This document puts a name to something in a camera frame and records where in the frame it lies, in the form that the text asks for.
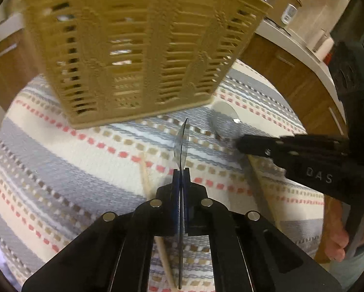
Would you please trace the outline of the person's right hand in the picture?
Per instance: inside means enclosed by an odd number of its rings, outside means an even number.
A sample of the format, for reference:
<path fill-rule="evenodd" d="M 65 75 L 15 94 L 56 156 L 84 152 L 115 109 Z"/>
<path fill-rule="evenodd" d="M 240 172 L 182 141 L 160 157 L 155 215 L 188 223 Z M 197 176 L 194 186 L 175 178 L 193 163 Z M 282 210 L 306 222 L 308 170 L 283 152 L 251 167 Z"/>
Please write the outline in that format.
<path fill-rule="evenodd" d="M 349 236 L 342 221 L 342 203 L 325 195 L 323 231 L 315 261 L 326 264 L 331 260 L 341 262 L 346 256 Z"/>

